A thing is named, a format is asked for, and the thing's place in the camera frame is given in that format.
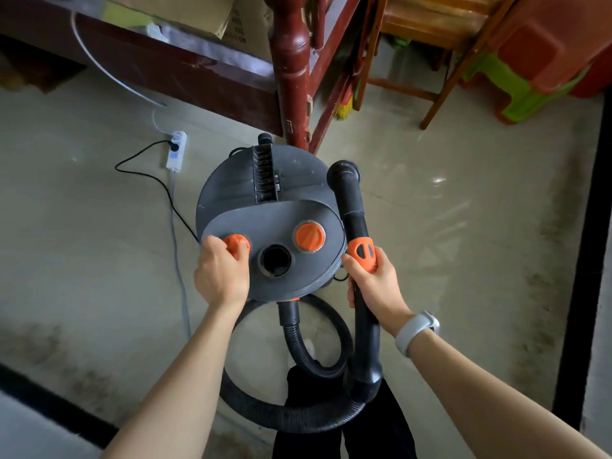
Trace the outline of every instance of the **hose inlet port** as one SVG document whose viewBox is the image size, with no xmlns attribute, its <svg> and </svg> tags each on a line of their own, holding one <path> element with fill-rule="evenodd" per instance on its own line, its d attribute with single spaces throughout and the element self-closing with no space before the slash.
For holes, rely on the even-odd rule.
<svg viewBox="0 0 612 459">
<path fill-rule="evenodd" d="M 261 252 L 259 266 L 268 277 L 281 277 L 291 267 L 291 254 L 282 245 L 270 245 Z"/>
</svg>

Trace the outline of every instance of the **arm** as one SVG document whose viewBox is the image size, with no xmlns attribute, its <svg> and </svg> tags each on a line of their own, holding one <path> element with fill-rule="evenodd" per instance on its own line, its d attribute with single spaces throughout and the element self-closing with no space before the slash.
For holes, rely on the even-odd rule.
<svg viewBox="0 0 612 459">
<path fill-rule="evenodd" d="M 369 274 L 345 254 L 343 263 L 366 304 L 394 338 L 414 313 L 403 301 L 395 269 L 376 248 L 378 270 Z M 354 305 L 352 286 L 348 299 Z M 478 459 L 604 459 L 609 456 L 537 403 L 463 356 L 432 331 L 411 341 L 414 366 Z"/>
<path fill-rule="evenodd" d="M 103 459 L 202 457 L 229 338 L 249 293 L 248 246 L 239 246 L 236 260 L 222 240 L 205 238 L 194 280 L 208 302 L 202 323 L 111 441 Z"/>
</svg>

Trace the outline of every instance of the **orange grip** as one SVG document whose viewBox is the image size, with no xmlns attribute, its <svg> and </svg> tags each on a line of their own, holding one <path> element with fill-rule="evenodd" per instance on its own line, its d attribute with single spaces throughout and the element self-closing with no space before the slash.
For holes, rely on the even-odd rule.
<svg viewBox="0 0 612 459">
<path fill-rule="evenodd" d="M 348 242 L 346 252 L 354 257 L 361 267 L 370 273 L 376 272 L 378 263 L 376 262 L 376 252 L 374 242 L 370 237 L 354 238 Z"/>
<path fill-rule="evenodd" d="M 251 242 L 244 235 L 232 234 L 226 236 L 226 238 L 223 239 L 225 244 L 228 246 L 228 251 L 230 252 L 229 254 L 234 256 L 234 259 L 236 261 L 238 260 L 238 245 L 240 244 L 240 240 L 245 240 L 247 242 L 247 245 L 249 247 L 249 254 L 251 254 Z"/>
</svg>

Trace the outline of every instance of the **bed post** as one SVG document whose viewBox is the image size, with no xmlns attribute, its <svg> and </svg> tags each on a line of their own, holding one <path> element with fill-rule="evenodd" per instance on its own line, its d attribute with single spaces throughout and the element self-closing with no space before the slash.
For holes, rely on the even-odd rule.
<svg viewBox="0 0 612 459">
<path fill-rule="evenodd" d="M 270 51 L 279 90 L 280 115 L 289 145 L 308 149 L 310 32 L 302 21 L 305 0 L 264 0 L 274 14 Z"/>
</svg>

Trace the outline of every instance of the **orange cap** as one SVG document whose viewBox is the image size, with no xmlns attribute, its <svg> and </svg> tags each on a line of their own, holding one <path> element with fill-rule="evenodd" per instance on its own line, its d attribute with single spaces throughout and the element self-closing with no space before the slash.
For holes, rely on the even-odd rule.
<svg viewBox="0 0 612 459">
<path fill-rule="evenodd" d="M 232 234 L 226 236 L 226 238 L 223 239 L 225 244 L 228 246 L 228 251 L 232 256 L 234 256 L 234 259 L 236 261 L 238 260 L 238 245 L 240 244 L 240 240 L 245 240 L 247 242 L 247 246 L 249 247 L 249 254 L 251 254 L 251 242 L 249 242 L 249 239 L 247 239 L 244 235 Z"/>
<path fill-rule="evenodd" d="M 302 251 L 318 251 L 325 243 L 325 230 L 316 222 L 300 225 L 295 231 L 295 244 Z"/>
</svg>

